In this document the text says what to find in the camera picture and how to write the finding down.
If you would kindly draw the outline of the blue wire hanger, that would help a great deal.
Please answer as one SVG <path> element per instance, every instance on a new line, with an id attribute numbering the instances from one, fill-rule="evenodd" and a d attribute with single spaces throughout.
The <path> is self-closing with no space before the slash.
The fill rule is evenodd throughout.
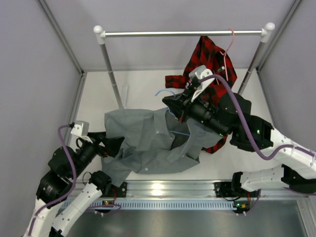
<path id="1" fill-rule="evenodd" d="M 163 91 L 171 93 L 174 97 L 176 96 L 176 93 L 174 91 L 170 90 L 170 89 L 160 89 L 159 91 L 156 92 L 155 96 L 158 96 Z M 169 107 L 167 107 L 167 111 L 171 115 L 173 115 L 175 117 L 174 113 L 170 110 Z M 170 130 L 170 132 L 173 133 L 173 134 L 179 134 L 179 135 L 183 135 L 183 136 L 190 136 L 190 134 L 188 134 L 188 133 L 178 132 L 178 131 L 174 131 L 174 130 Z"/>

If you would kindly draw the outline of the grey button shirt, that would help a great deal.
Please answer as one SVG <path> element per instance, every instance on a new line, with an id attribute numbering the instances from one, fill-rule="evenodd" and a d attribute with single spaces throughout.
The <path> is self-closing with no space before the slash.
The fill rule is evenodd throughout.
<path id="1" fill-rule="evenodd" d="M 200 163 L 204 148 L 220 149 L 225 139 L 193 119 L 178 122 L 166 108 L 123 109 L 104 115 L 107 138 L 123 137 L 118 153 L 104 158 L 102 171 L 119 187 L 131 172 L 170 174 Z"/>

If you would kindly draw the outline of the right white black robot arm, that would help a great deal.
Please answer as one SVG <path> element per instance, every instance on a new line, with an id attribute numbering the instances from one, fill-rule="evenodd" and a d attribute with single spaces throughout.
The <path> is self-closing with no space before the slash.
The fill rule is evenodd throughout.
<path id="1" fill-rule="evenodd" d="M 231 135 L 230 144 L 238 149 L 279 162 L 270 169 L 235 172 L 230 183 L 233 195 L 281 188 L 307 195 L 316 193 L 315 152 L 286 138 L 263 118 L 251 115 L 249 100 L 229 92 L 213 106 L 185 91 L 162 101 L 180 122 L 193 119 L 220 136 Z"/>

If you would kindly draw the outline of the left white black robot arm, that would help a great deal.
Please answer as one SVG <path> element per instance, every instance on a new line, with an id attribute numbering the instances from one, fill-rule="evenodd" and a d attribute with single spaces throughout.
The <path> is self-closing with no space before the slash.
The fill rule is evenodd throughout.
<path id="1" fill-rule="evenodd" d="M 73 177 L 81 175 L 96 156 L 116 156 L 124 140 L 123 137 L 106 138 L 105 132 L 92 132 L 88 137 L 89 141 L 77 139 L 82 144 L 76 150 L 66 146 L 53 153 L 48 162 L 50 170 L 41 178 L 36 192 L 33 216 L 24 234 L 26 237 L 65 237 L 98 198 L 110 198 L 99 208 L 117 208 L 116 197 L 126 196 L 126 183 L 116 187 L 107 174 L 95 171 L 80 194 L 59 212 L 69 192 L 74 189 Z"/>

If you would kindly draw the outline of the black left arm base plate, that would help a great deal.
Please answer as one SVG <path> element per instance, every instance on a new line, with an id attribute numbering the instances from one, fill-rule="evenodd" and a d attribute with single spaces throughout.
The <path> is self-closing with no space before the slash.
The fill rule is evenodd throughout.
<path id="1" fill-rule="evenodd" d="M 125 198 L 127 193 L 127 183 L 123 182 L 119 187 L 111 185 L 108 197 L 110 198 Z"/>

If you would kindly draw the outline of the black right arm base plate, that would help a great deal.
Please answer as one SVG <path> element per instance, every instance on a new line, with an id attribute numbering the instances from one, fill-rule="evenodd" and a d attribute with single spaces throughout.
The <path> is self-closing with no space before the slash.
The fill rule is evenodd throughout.
<path id="1" fill-rule="evenodd" d="M 248 193 L 240 185 L 235 185 L 232 182 L 215 182 L 214 188 L 217 198 L 244 198 L 247 197 Z"/>

